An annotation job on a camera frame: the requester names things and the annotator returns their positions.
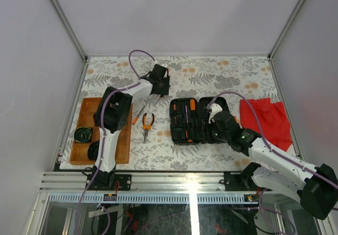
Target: orange pliers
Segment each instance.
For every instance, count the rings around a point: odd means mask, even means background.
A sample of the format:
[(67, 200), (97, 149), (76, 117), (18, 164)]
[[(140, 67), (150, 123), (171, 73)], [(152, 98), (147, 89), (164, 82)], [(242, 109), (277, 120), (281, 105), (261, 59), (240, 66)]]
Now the orange pliers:
[(150, 124), (147, 126), (146, 125), (146, 119), (147, 119), (147, 113), (145, 113), (143, 115), (143, 129), (144, 129), (144, 143), (146, 143), (146, 140), (147, 140), (147, 137), (148, 137), (148, 132), (149, 130), (151, 130), (152, 128), (152, 125), (154, 124), (154, 121), (155, 121), (155, 115), (152, 114), (152, 121), (150, 122)]

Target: perforated metal strip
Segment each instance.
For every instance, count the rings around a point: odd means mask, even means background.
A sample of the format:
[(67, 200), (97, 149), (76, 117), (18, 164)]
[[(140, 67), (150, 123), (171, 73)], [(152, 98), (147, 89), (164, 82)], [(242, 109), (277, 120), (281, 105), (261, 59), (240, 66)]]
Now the perforated metal strip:
[[(53, 202), (79, 202), (81, 193), (50, 193), (50, 201)], [(244, 201), (243, 194), (198, 194), (199, 204), (249, 204)], [(120, 194), (116, 201), (107, 201), (103, 193), (86, 193), (83, 203), (161, 203), (161, 204), (188, 204), (188, 194)]]

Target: toolkit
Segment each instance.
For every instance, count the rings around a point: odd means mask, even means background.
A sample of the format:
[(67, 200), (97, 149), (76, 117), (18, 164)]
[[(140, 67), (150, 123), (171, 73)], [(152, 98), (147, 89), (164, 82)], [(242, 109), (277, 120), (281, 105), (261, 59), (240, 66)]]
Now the toolkit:
[[(170, 102), (170, 131), (175, 144), (221, 143), (212, 136), (212, 126), (209, 124), (210, 114), (206, 106), (212, 99), (213, 97), (204, 97), (197, 101), (194, 98), (180, 98)], [(229, 111), (223, 97), (218, 97), (215, 103)]]

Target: wooden tray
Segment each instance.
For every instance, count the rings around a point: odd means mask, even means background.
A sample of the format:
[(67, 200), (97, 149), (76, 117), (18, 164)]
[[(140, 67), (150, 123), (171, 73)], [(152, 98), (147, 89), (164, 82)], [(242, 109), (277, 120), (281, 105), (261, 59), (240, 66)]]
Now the wooden tray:
[[(95, 114), (101, 98), (84, 98), (82, 100), (79, 120), (76, 128), (78, 127), (91, 127), (93, 128), (93, 136), (91, 143), (100, 140), (99, 127), (95, 126), (93, 115)], [(115, 161), (116, 164), (128, 164), (129, 163), (129, 151), (130, 151), (130, 135), (132, 132), (132, 110), (133, 105), (130, 108), (127, 125), (122, 129), (116, 147)], [(91, 143), (76, 143), (73, 142), (72, 152), (70, 154), (69, 163), (72, 165), (93, 165), (95, 160), (89, 160), (87, 151)]]

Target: red fabric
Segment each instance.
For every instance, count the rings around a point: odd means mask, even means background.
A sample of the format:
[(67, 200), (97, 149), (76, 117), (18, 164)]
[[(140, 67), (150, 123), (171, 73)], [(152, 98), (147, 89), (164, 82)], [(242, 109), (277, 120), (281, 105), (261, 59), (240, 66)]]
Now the red fabric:
[[(249, 102), (257, 114), (266, 139), (278, 148), (287, 151), (292, 141), (290, 123), (287, 119), (283, 103), (277, 102), (272, 104), (269, 98), (250, 99)], [(254, 114), (244, 100), (240, 101), (239, 112), (242, 127), (259, 132)]]

